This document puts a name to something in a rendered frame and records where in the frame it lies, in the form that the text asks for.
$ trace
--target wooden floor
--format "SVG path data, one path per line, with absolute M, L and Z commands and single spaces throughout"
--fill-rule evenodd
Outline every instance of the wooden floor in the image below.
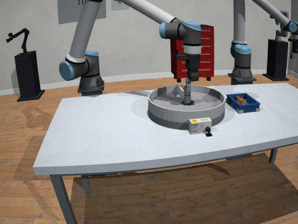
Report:
M 254 84 L 274 83 L 254 77 Z M 298 88 L 298 80 L 287 77 Z M 223 75 L 194 84 L 230 83 Z M 104 94 L 174 84 L 172 78 L 105 83 Z M 0 96 L 0 223 L 66 223 L 50 177 L 36 176 L 32 166 L 61 99 L 80 97 L 77 88 L 47 89 L 39 100 L 26 102 L 17 102 L 19 94 Z M 94 177 L 90 192 L 79 177 L 63 178 L 79 224 L 297 224 L 298 146 L 280 148 L 275 164 L 268 162 L 269 154 Z

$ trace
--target circular tray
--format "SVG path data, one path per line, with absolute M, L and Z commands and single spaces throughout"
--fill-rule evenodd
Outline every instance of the circular tray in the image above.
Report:
M 225 98 L 211 88 L 199 85 L 191 86 L 193 105 L 183 105 L 178 93 L 178 85 L 165 86 L 151 92 L 148 96 L 148 116 L 167 128 L 189 129 L 189 119 L 209 117 L 212 126 L 224 118 Z

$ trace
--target blue plastic bin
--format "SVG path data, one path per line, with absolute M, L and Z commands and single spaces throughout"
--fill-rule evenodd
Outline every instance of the blue plastic bin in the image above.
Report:
M 253 99 L 247 93 L 227 94 L 226 96 L 227 103 L 235 110 L 243 110 L 243 113 L 255 112 L 258 108 L 260 108 L 261 103 Z M 242 96 L 243 99 L 246 99 L 246 104 L 239 104 L 237 102 L 237 96 Z

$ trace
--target table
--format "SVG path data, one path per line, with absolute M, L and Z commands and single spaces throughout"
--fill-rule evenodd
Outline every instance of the table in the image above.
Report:
M 133 172 L 233 159 L 298 143 L 298 89 L 288 83 L 211 86 L 227 94 L 248 93 L 260 111 L 238 114 L 228 104 L 212 137 L 165 128 L 147 116 L 151 91 L 62 99 L 33 170 L 50 175 L 67 224 L 76 224 L 63 175 Z

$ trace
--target red tool cabinet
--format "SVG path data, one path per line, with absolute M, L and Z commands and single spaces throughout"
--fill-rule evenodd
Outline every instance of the red tool cabinet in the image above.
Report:
M 202 53 L 200 55 L 199 77 L 206 77 L 208 81 L 214 77 L 214 27 L 201 25 Z M 177 82 L 187 78 L 185 60 L 177 60 L 176 54 L 184 53 L 183 40 L 171 40 L 171 72 Z

